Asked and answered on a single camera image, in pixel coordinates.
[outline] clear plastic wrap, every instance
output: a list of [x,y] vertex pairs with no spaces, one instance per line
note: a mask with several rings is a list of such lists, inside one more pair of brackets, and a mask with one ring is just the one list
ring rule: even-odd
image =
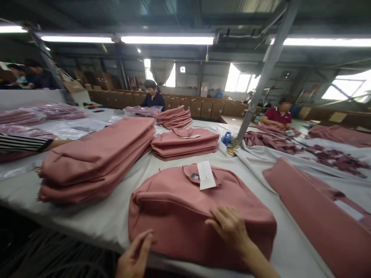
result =
[[155,115],[161,113],[163,106],[151,106],[151,107],[126,107],[125,114],[129,117],[150,117],[154,118]]

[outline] metal frame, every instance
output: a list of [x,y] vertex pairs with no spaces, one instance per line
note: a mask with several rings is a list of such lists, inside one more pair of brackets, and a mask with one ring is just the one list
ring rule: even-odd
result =
[[272,73],[274,65],[276,64],[279,58],[279,55],[281,54],[281,51],[283,48],[283,42],[285,41],[285,39],[287,38],[289,34],[290,28],[298,12],[300,3],[301,3],[301,0],[290,0],[288,3],[282,22],[278,27],[276,39],[274,40],[274,44],[272,45],[272,48],[268,53],[267,60],[264,64],[262,74],[260,76],[258,85],[256,87],[256,92],[252,97],[252,100],[250,102],[245,118],[243,119],[240,131],[238,132],[237,141],[240,143],[242,142],[243,137],[245,136],[246,130],[254,116],[257,104],[259,103],[259,99],[261,95],[263,94],[265,84],[269,80],[269,77]]

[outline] white label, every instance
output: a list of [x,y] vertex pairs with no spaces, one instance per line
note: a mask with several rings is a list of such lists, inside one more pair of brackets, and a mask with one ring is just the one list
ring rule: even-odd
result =
[[188,139],[188,138],[197,138],[197,137],[200,137],[201,135],[200,134],[196,134],[196,135],[193,135],[193,136],[190,136],[190,137],[182,137],[184,139]]
[[360,213],[358,210],[355,210],[351,206],[347,205],[343,201],[336,200],[334,203],[337,204],[339,208],[341,208],[343,211],[345,211],[347,214],[349,214],[357,221],[360,221],[364,217],[362,213]]
[[209,161],[197,163],[198,175],[200,176],[200,190],[216,187],[213,171]]

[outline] black and white striped shirt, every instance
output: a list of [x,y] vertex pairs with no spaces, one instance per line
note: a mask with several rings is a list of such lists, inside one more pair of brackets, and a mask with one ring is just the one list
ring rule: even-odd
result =
[[41,153],[51,143],[52,139],[32,138],[0,133],[0,152],[34,151]]

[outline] fluorescent light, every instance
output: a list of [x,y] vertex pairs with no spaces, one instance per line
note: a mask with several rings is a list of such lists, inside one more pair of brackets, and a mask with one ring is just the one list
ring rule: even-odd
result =
[[23,29],[21,26],[8,25],[0,26],[0,33],[27,33],[27,30]]
[[212,45],[214,37],[155,37],[124,36],[121,40],[127,44],[202,44]]
[[110,37],[42,36],[41,39],[49,42],[113,43]]
[[288,46],[338,46],[338,47],[371,47],[371,39],[305,39],[287,38],[283,45]]

